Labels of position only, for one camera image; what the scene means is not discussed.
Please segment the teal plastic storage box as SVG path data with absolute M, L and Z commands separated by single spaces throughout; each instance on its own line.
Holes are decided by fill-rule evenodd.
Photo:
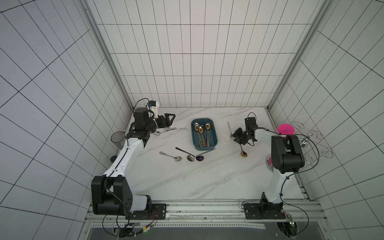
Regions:
M 210 135 L 210 146 L 209 147 L 199 147 L 199 141 L 198 141 L 198 136 L 197 132 L 194 129 L 194 124 L 198 123 L 199 125 L 202 125 L 205 128 L 205 123 L 210 123 L 211 128 L 209 130 L 209 135 Z M 192 133 L 192 142 L 196 150 L 198 151 L 208 151 L 214 149 L 217 144 L 218 144 L 218 137 L 217 137 L 217 132 L 215 128 L 214 121 L 210 118 L 199 118 L 199 119 L 194 119 L 191 121 L 191 133 Z M 204 137 L 205 141 L 207 143 L 207 132 L 206 130 L 204 131 Z

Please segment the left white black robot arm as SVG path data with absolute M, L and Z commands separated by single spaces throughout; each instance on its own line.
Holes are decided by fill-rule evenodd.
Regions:
M 150 134 L 170 127 L 175 114 L 157 114 L 157 107 L 137 108 L 122 150 L 110 168 L 91 182 L 92 207 L 95 215 L 151 218 L 152 200 L 149 195 L 135 195 L 128 184 L 128 171 L 145 148 Z

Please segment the copper round spoon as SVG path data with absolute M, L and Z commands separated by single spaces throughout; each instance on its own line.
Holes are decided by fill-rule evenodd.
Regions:
M 201 148 L 201 147 L 203 147 L 203 145 L 202 145 L 202 141 L 200 139 L 200 125 L 198 123 L 195 123 L 194 124 L 194 129 L 197 132 L 198 141 L 199 141 L 199 147 Z

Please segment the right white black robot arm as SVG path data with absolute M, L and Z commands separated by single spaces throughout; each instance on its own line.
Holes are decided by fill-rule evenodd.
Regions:
M 264 142 L 271 146 L 271 162 L 273 175 L 267 189 L 262 193 L 258 204 L 244 203 L 242 208 L 246 219 L 251 220 L 284 220 L 283 188 L 305 165 L 300 141 L 296 130 L 289 124 L 282 124 L 274 133 L 265 128 L 256 128 L 244 132 L 238 128 L 233 134 L 234 141 L 245 145 L 249 140 Z

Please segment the gold ornate handle spoon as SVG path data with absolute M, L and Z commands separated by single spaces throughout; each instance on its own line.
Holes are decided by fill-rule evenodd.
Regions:
M 200 136 L 201 136 L 201 141 L 202 141 L 202 147 L 207 147 L 207 143 L 206 143 L 206 141 L 205 141 L 205 137 L 204 137 L 204 131 L 205 131 L 205 128 L 202 126 L 202 125 L 200 125 L 199 126 L 199 134 L 200 134 Z

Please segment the purple iridescent spoon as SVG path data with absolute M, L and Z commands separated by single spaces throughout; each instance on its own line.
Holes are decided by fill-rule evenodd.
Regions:
M 182 150 L 182 149 L 180 149 L 180 148 L 178 148 L 178 147 L 175 147 L 175 149 L 176 149 L 176 150 L 179 150 L 179 151 L 181 151 L 181 152 L 183 152 L 183 153 L 188 154 L 187 159 L 188 159 L 190 162 L 193 162 L 193 161 L 201 162 L 201 161 L 204 160 L 204 157 L 203 157 L 202 155 L 197 155 L 197 156 L 195 156 L 195 155 L 192 155 L 192 154 L 190 154 L 189 152 L 186 152 L 186 151 L 184 151 L 184 150 Z

